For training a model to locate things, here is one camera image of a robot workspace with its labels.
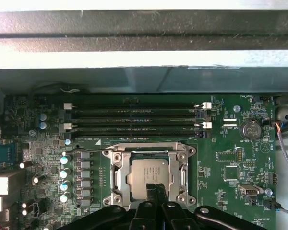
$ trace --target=metal panel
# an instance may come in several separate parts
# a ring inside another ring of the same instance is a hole
[[[288,35],[288,11],[0,12],[0,37]]]

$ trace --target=green circuit board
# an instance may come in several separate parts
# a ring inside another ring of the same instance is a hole
[[[190,119],[194,106],[189,106],[203,102],[211,103],[211,108],[200,109],[198,116]],[[263,125],[263,121],[274,119],[271,98],[218,94],[7,96],[5,111],[1,144],[15,144],[15,162],[6,165],[3,159],[0,167],[9,168],[22,161],[32,161],[34,165],[26,169],[27,185],[21,190],[20,202],[32,197],[48,199],[48,210],[38,217],[39,224],[35,230],[43,229],[48,223],[57,228],[97,211],[104,206],[102,200],[111,193],[110,159],[96,151],[90,159],[91,205],[81,205],[79,190],[82,188],[77,184],[80,179],[75,175],[70,176],[72,197],[67,203],[62,203],[60,184],[63,179],[59,173],[66,167],[74,173],[77,171],[76,159],[64,166],[60,163],[63,152],[99,150],[122,142],[164,141],[180,141],[197,149],[188,164],[189,194],[197,200],[194,206],[189,207],[190,211],[197,206],[208,205],[269,230],[275,229],[275,212],[263,206],[263,200],[275,197],[276,190],[275,183],[269,179],[275,172],[275,128]],[[73,128],[78,128],[79,132],[68,133],[62,130],[62,124],[71,119],[70,111],[80,111],[76,114],[77,119],[97,118],[89,126]],[[135,113],[139,117],[133,120],[132,128],[126,126],[126,120],[116,118]],[[47,127],[43,129],[41,114],[47,115],[43,123]],[[158,116],[155,123],[146,118],[151,115]],[[100,126],[105,117],[109,120]],[[171,121],[174,125],[168,126],[172,117],[175,118]],[[212,127],[197,129],[190,125],[195,121],[211,122]],[[241,134],[241,126],[246,122],[255,122],[261,127],[259,138],[246,138]],[[32,185],[32,177],[36,174],[45,175],[46,180]],[[239,190],[241,184],[256,185],[263,191],[271,189],[273,194],[267,196],[263,193],[248,200]],[[21,209],[19,213],[19,229],[22,230],[29,216],[23,217]]]

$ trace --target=black connector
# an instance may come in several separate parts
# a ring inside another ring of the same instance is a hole
[[[280,123],[280,120],[262,120],[263,126],[275,126],[276,123]]]
[[[279,209],[282,208],[281,204],[276,202],[274,199],[264,200],[264,206],[273,211],[278,211]]]

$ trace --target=chip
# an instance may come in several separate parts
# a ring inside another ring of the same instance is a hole
[[[50,171],[51,171],[51,173],[58,173],[58,168],[57,167],[51,167]]]
[[[43,154],[43,149],[42,148],[37,148],[37,149],[35,149],[35,153],[37,155],[42,155]]]
[[[238,180],[238,167],[237,165],[227,165],[224,168],[224,181],[237,181]]]
[[[198,172],[198,176],[199,177],[204,177],[205,176],[205,172],[204,171],[199,171]]]
[[[39,189],[39,190],[38,190],[38,194],[39,194],[39,195],[45,195],[45,190],[42,189],[42,188]]]
[[[57,214],[58,216],[61,216],[63,214],[63,209],[62,208],[55,208],[54,213]]]
[[[127,176],[134,199],[146,199],[146,184],[164,184],[168,192],[168,162],[165,159],[133,160]]]

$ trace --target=electrolytic capacitor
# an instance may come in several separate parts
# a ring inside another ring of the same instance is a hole
[[[26,207],[23,211],[22,211],[22,215],[23,216],[26,216],[26,215],[28,215],[30,212],[32,212],[33,211],[33,205],[30,205],[30,206],[28,206],[28,207]]]
[[[47,114],[42,113],[42,114],[39,115],[39,120],[40,121],[46,121],[47,119],[48,119]]]
[[[68,168],[63,169],[63,170],[60,172],[60,178],[65,179],[65,178],[68,177],[71,173],[72,173],[72,171],[71,171],[70,169],[68,169]]]
[[[21,207],[23,207],[23,208],[27,208],[27,207],[29,207],[30,205],[32,205],[33,203],[34,203],[34,199],[29,199],[29,200],[27,200],[26,202],[23,202],[22,204],[21,204]]]
[[[43,230],[53,230],[53,226],[51,224],[47,224]]]
[[[47,129],[47,128],[49,128],[49,123],[42,121],[41,123],[39,123],[39,128],[40,129]]]
[[[65,192],[63,195],[60,197],[60,201],[62,203],[66,203],[70,198],[71,198],[71,193],[70,192]]]
[[[25,161],[25,162],[22,162],[19,164],[19,167],[21,169],[26,169],[28,167],[31,167],[33,165],[33,162],[32,161]]]
[[[60,158],[61,164],[67,164],[71,160],[72,160],[72,157],[70,155],[65,155],[65,156]]]
[[[39,175],[39,176],[35,176],[34,178],[33,178],[33,182],[35,183],[35,184],[37,184],[37,183],[39,183],[39,182],[41,182],[41,181],[43,181],[43,180],[45,180],[46,179],[46,176],[45,175]]]
[[[67,191],[70,187],[71,187],[72,183],[70,181],[64,181],[61,185],[60,185],[60,189],[62,191]]]

